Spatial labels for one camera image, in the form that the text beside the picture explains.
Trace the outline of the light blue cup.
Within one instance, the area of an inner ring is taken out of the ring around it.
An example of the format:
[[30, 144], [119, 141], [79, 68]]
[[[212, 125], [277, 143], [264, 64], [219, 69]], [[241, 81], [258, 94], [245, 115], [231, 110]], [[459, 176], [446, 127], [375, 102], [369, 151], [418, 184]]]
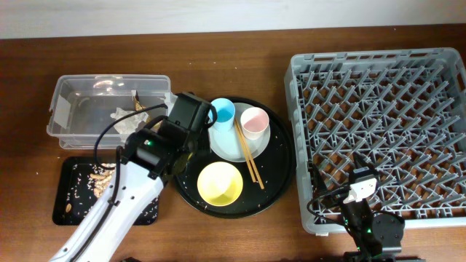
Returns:
[[219, 132], [229, 131], [233, 126], [236, 113], [233, 102], [226, 98], [217, 98], [211, 104], [217, 113], [217, 120], [213, 127]]

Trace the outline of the yellow bowl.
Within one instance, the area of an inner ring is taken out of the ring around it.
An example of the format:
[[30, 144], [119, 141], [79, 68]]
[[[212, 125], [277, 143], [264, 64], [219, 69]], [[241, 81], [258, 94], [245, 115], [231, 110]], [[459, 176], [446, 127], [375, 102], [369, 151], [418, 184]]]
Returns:
[[242, 175], [233, 164], [214, 162], [200, 172], [197, 190], [209, 205], [225, 207], [240, 197], [243, 190]]

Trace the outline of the white tissue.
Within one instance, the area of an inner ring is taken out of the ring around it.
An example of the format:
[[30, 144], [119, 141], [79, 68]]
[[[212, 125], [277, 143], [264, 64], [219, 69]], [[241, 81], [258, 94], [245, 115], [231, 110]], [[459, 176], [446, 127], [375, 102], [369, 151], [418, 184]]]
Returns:
[[[132, 114], [133, 111], [125, 111], [122, 108], [117, 108], [114, 113], [110, 114], [112, 119], [118, 120], [123, 116], [128, 114]], [[135, 116], [131, 116], [129, 118], [123, 119], [119, 123], [114, 125], [115, 130], [122, 135], [129, 135], [135, 132], [138, 127], [148, 119], [149, 115], [146, 112], [139, 113]]]

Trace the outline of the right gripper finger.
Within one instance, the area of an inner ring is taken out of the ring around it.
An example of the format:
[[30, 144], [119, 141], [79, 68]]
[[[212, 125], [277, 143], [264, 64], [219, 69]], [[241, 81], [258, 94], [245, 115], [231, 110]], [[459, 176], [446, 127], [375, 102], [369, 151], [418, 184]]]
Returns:
[[355, 168], [351, 172], [351, 178], [378, 178], [379, 173], [374, 166], [367, 163], [365, 157], [359, 153], [352, 154]]
[[327, 193], [328, 189], [327, 189], [327, 186], [325, 185], [325, 181], [323, 180], [323, 177], [320, 174], [318, 166], [314, 163], [311, 164], [310, 174], [312, 177], [313, 197], [317, 198]]

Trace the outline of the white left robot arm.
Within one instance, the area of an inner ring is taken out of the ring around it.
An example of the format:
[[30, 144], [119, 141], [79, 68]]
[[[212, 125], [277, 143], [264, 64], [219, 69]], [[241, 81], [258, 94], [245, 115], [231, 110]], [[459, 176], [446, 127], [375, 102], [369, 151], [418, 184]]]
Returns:
[[199, 139], [217, 120], [211, 103], [189, 92], [116, 148], [114, 174], [102, 196], [53, 261], [109, 261], [138, 216], [168, 181], [185, 171]]

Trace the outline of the food scraps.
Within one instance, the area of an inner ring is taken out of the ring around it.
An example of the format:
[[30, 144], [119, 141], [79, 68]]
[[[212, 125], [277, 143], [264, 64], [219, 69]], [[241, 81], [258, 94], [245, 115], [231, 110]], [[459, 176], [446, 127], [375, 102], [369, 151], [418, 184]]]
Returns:
[[104, 163], [103, 168], [96, 164], [74, 164], [71, 168], [71, 187], [66, 193], [65, 214], [84, 202], [99, 199], [109, 186], [115, 172], [115, 164]]

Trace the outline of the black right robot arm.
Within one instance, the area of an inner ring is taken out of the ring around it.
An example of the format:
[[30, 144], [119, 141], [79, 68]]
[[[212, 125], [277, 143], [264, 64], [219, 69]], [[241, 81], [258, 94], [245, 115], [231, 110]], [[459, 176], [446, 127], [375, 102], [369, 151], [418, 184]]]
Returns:
[[[353, 238], [357, 250], [345, 252], [344, 261], [395, 261], [401, 252], [405, 220], [394, 213], [370, 208], [367, 198], [378, 189], [379, 172], [362, 155], [354, 153], [353, 158], [355, 168], [349, 173], [349, 180], [333, 190], [326, 187], [317, 165], [312, 165], [316, 189], [307, 210], [317, 218], [342, 226]], [[317, 204], [338, 207], [342, 221], [316, 213], [312, 208]]]

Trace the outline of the gold foil wrapper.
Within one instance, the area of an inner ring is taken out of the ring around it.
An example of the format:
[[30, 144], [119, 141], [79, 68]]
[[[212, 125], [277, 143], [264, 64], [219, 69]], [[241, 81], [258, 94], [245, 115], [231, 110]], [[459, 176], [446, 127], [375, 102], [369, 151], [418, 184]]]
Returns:
[[[135, 110], [139, 111], [139, 110], [145, 109], [146, 107], [143, 106], [139, 101], [138, 92], [136, 90], [132, 90], [131, 93], [132, 93], [133, 102], [135, 104]], [[147, 114], [145, 123], [148, 124], [150, 121], [151, 121], [151, 117], [149, 116], [149, 114]], [[161, 125], [161, 122], [157, 122], [151, 129], [156, 132], [159, 129], [160, 125]]]

